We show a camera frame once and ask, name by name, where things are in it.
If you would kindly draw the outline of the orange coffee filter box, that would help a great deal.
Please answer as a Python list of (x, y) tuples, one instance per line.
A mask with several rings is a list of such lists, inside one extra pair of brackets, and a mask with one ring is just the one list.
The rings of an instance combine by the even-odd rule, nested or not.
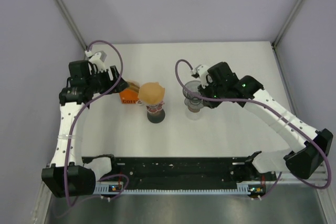
[(138, 101), (138, 94), (140, 84), (136, 81), (127, 81), (128, 87), (119, 93), (120, 101), (123, 104), (136, 104)]

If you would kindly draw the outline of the single brown paper filter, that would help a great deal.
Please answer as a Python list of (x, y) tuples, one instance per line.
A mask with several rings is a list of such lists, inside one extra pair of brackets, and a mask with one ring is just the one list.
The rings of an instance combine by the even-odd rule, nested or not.
[(163, 101), (165, 88), (158, 82), (148, 82), (139, 88), (138, 98), (148, 105), (158, 104)]

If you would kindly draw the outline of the grey smoked plastic dripper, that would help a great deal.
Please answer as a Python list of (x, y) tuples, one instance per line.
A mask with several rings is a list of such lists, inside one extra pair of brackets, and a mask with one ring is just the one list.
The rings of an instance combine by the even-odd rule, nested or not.
[(188, 92), (186, 89), (183, 89), (183, 95), (185, 97), (184, 103), (186, 106), (203, 105), (203, 100), (194, 95), (194, 93), (200, 95), (200, 92), (198, 91), (198, 86), (200, 84), (201, 82), (197, 80), (189, 81), (185, 84), (186, 88), (189, 90)]

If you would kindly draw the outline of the glass cup with brown band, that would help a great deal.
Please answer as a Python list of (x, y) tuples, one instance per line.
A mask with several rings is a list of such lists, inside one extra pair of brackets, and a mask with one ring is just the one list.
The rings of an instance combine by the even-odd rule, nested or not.
[(203, 107), (204, 107), (203, 105), (198, 105), (198, 106), (188, 105), (186, 107), (186, 112), (185, 112), (187, 118), (193, 121), (199, 120), (203, 115), (203, 112), (202, 112)]

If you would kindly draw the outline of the clear glass dripper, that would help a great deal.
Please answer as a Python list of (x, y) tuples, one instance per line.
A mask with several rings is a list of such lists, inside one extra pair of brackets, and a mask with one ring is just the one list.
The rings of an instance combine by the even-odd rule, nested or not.
[(164, 101), (153, 102), (149, 99), (139, 99), (136, 102), (136, 105), (145, 106), (149, 114), (156, 114), (163, 110)]

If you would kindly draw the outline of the glass carafe with red rim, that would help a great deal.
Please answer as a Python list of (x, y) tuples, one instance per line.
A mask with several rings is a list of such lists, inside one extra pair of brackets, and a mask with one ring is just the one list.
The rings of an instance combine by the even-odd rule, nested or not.
[(158, 124), (165, 119), (165, 111), (162, 104), (150, 105), (146, 107), (147, 118), (151, 123)]

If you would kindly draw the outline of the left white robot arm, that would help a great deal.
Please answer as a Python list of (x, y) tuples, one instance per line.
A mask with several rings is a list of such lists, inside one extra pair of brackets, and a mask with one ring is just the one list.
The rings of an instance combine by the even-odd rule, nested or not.
[(41, 172), (43, 182), (57, 198), (91, 195), (102, 176), (117, 178), (119, 168), (110, 154), (83, 162), (82, 138), (91, 102), (129, 86), (116, 66), (106, 68), (101, 61), (73, 61), (68, 67), (70, 76), (59, 94), (61, 120), (56, 150), (49, 167)]

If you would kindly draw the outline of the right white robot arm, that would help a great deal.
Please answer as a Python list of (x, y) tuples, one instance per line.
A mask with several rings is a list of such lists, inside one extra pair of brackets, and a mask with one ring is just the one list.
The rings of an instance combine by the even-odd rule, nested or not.
[(274, 130), (289, 148), (273, 152), (255, 152), (253, 161), (245, 166), (245, 174), (252, 180), (266, 172), (291, 172), (300, 179), (308, 179), (323, 162), (317, 147), (328, 155), (332, 133), (305, 124), (280, 105), (252, 76), (239, 79), (225, 62), (212, 67), (199, 65), (192, 70), (192, 76), (199, 78), (199, 93), (206, 97), (204, 105), (216, 108), (221, 99), (236, 99), (247, 111), (264, 121)]

